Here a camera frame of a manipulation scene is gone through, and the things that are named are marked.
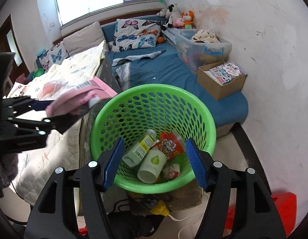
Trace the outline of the red plastic stool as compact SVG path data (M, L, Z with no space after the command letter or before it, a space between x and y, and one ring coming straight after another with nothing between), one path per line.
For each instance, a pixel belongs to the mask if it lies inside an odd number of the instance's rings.
M294 230L296 224L297 197L294 193L285 192L272 195L272 200L281 217L286 237L288 237ZM235 210L234 206L230 207L228 210L223 237L229 235L232 231Z

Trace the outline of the white tissue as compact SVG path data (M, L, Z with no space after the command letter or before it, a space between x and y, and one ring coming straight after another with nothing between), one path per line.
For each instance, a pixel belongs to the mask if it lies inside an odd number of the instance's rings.
M180 174L179 164L170 164L162 169L162 176L167 180L174 180Z

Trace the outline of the green plastic bowl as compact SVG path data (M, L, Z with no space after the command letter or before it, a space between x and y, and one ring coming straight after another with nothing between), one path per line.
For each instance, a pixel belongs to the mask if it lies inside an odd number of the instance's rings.
M39 68L38 70L36 70L33 74L33 79L35 79L36 77L40 77L45 73L45 70L43 68Z

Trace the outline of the pink snack wrapper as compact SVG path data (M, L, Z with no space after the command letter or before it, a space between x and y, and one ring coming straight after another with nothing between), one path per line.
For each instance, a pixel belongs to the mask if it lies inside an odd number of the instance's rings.
M75 88L63 93L51 102L45 109L48 118L71 114L81 116L86 114L99 102L118 95L109 85L98 77L85 81Z

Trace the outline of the yellow power plug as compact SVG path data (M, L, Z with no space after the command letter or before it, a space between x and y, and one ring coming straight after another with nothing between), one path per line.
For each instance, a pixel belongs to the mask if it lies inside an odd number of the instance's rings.
M160 200L157 196L152 194L140 194L137 195L134 200L139 203L143 208L154 215L168 216L170 210L166 206L165 202Z

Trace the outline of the orange fox plush toy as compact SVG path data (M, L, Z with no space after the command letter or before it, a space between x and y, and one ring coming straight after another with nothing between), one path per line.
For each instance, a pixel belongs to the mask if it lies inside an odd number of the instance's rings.
M193 11L189 10L189 12L187 12L187 13L182 12L181 13L181 22L179 24L179 27L183 28L183 29L195 29L196 26L195 26L193 20L194 20Z

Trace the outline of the cardboard box with cards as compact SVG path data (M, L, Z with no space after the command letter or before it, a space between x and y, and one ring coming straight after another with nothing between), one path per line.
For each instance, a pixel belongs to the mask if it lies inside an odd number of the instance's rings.
M234 62L217 62L198 68L198 83L219 101L240 91L247 73Z

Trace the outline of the green label plastic bottle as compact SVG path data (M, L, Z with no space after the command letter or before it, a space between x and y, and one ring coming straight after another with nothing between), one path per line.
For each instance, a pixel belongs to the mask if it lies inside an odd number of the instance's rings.
M157 134L154 129L148 129L134 142L133 146L127 150L122 158L124 164L130 168L139 165L147 152L154 145L156 136Z

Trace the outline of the left butterfly pillow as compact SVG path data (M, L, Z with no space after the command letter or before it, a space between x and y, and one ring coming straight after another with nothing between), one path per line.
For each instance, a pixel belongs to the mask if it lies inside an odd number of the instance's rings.
M69 58L69 53L67 52L63 41L61 41L52 46L50 49L44 49L39 52L37 58L41 64L41 67L44 69L44 72L48 72L53 64L60 65L63 60Z

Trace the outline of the butterfly pillow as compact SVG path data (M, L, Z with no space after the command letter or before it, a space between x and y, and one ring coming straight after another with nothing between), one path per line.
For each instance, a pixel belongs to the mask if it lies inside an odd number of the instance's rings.
M63 41L61 41L52 46L50 49L44 49L39 52L37 58L41 64L41 67L44 69L44 72L48 72L53 64L60 65L63 60L69 58L69 53L67 52Z
M118 19L115 24L112 52L154 48L161 34L160 21Z

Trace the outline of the red instant noodle cup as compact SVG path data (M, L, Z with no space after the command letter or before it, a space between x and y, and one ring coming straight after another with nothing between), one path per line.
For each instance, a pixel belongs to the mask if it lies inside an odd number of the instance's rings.
M168 162L175 157L185 153L185 143L179 133L173 130L171 133L162 133L161 139L151 149L158 149L163 152Z

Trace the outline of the clear plastic storage bin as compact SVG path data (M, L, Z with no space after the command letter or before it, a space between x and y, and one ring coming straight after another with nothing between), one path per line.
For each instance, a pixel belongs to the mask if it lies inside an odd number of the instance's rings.
M226 61L232 50L232 44L217 36L213 29L170 28L164 35L175 44L178 57L193 74L201 66Z

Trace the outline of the beige cushion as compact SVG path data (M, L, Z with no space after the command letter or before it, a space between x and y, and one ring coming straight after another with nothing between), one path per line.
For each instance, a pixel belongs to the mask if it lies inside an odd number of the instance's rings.
M76 31L63 39L65 49L69 56L74 56L95 46L99 46L105 40L104 33L99 22L94 22L85 28Z

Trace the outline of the blue sofa mattress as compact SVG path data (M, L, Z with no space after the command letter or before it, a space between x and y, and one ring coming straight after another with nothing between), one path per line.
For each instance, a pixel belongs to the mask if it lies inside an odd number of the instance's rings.
M155 48L131 50L132 55L144 55L160 51L157 57L141 58L112 67L123 91L144 84L167 84L182 88L198 97L211 112L217 128L243 122L248 114L249 105L245 96L237 91L216 101L197 82L197 76L178 57L176 48L166 42Z

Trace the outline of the white paper cup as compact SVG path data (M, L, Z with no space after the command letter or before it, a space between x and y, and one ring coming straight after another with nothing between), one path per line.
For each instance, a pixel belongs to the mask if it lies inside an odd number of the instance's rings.
M149 150L138 170L138 179L147 184L155 183L165 164L166 156L162 151Z

